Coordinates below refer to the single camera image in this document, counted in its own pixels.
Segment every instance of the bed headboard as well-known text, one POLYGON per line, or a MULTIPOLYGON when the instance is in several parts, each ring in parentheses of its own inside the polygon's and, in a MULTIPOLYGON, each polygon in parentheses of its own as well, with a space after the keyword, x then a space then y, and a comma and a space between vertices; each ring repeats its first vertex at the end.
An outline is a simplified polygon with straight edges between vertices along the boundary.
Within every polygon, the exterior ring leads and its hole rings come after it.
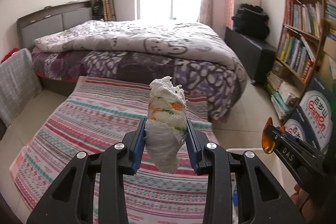
POLYGON ((34 48, 34 39, 62 32, 92 19, 91 1, 46 7, 16 21, 20 48, 34 48))

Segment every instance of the black bag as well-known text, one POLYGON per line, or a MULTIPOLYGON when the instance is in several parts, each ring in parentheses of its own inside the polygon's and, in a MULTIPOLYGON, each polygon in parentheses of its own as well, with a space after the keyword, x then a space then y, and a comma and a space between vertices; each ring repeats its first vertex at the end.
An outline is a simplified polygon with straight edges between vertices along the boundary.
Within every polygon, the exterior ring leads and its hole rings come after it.
POLYGON ((232 20, 233 28, 237 33, 261 40, 265 40, 269 35, 269 27, 267 26, 269 17, 259 6, 241 4, 232 20))
POLYGON ((96 0, 93 5, 93 20, 104 19, 104 5, 102 0, 96 0))

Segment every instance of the dark storage bench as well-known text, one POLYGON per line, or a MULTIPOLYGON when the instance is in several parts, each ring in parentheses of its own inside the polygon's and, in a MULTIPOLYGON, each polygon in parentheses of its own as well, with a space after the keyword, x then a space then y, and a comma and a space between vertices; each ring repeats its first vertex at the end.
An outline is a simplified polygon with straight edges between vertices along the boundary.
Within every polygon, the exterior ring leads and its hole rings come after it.
POLYGON ((252 84, 266 82, 266 75, 272 69, 275 59, 275 47, 229 28, 226 28, 225 43, 237 54, 252 84))

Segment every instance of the stack of books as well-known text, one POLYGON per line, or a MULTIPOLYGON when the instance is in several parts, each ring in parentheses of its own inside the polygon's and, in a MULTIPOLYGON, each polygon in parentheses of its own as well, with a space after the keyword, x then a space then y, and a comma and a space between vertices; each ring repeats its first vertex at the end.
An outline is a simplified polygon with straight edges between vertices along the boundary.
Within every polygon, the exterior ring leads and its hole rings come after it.
POLYGON ((325 19, 329 23, 330 27, 327 37, 336 41, 336 0, 327 0, 325 19))
POLYGON ((323 18, 323 6, 317 2, 301 4, 297 0, 287 0, 285 24, 298 30, 310 33, 316 37, 321 36, 320 24, 323 18))
POLYGON ((278 51, 278 58, 291 67, 302 80, 308 79, 315 56, 306 39, 297 39, 290 33, 284 33, 278 51))
POLYGON ((279 119, 286 118, 300 97, 298 89, 275 75, 272 71, 267 76, 266 89, 271 94, 271 101, 279 119))
POLYGON ((289 116, 292 109, 285 104, 279 92, 275 92, 273 95, 271 95, 271 101, 280 120, 283 120, 289 116))
POLYGON ((293 107, 300 97, 300 91, 298 88, 286 81, 281 83, 278 92, 288 107, 293 107))
POLYGON ((275 91, 278 91, 283 80, 276 76, 272 71, 269 72, 267 76, 267 81, 271 84, 275 91))

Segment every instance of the tissue paper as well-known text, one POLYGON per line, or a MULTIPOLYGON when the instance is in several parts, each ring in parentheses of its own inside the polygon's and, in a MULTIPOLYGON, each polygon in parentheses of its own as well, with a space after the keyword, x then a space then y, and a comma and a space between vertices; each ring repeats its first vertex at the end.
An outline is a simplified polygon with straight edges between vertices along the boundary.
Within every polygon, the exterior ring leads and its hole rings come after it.
POLYGON ((160 172, 173 174, 179 165, 177 153, 186 135, 186 100, 182 86, 173 86, 171 77, 155 79, 150 87, 146 150, 160 172))

